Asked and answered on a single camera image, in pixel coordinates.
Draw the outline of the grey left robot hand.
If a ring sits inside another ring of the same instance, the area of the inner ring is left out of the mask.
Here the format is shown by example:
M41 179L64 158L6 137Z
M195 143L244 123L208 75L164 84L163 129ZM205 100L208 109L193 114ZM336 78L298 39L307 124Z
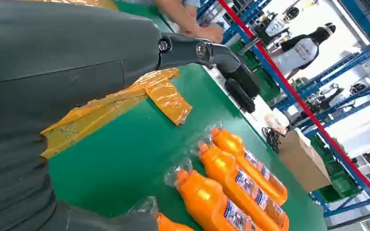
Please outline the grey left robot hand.
M93 6L0 0L0 231L156 231L148 212L105 218L56 199L42 131L76 107L180 65L240 60L201 35Z

